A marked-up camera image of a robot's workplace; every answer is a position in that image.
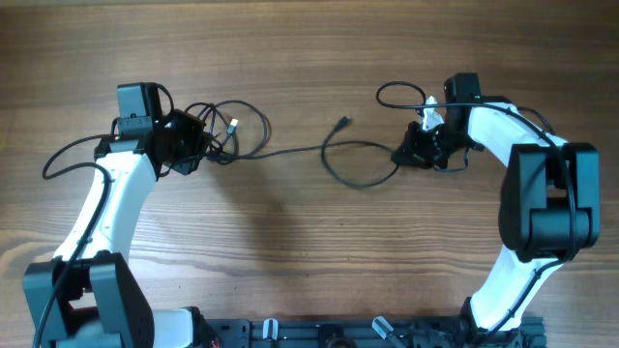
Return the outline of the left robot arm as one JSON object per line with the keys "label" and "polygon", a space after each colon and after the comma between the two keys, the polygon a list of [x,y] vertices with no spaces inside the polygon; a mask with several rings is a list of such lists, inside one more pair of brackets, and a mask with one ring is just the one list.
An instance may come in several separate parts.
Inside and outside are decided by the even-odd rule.
{"label": "left robot arm", "polygon": [[194,171],[211,135],[194,116],[164,112],[154,82],[120,85],[120,115],[98,136],[86,201],[65,242],[23,278],[36,347],[217,347],[195,306],[154,310],[129,265],[143,204],[170,170]]}

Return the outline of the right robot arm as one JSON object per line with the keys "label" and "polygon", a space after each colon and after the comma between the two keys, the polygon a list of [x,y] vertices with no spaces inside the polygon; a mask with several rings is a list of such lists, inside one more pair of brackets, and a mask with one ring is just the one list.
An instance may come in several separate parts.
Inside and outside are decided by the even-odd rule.
{"label": "right robot arm", "polygon": [[393,163],[445,172],[458,151],[490,151],[507,168],[498,214],[502,248],[484,285],[465,302],[463,344],[513,341],[521,316],[543,283],[592,247],[601,231],[600,157],[589,143],[569,142],[527,108],[486,96],[474,72],[444,83],[445,100],[424,96],[415,106]]}

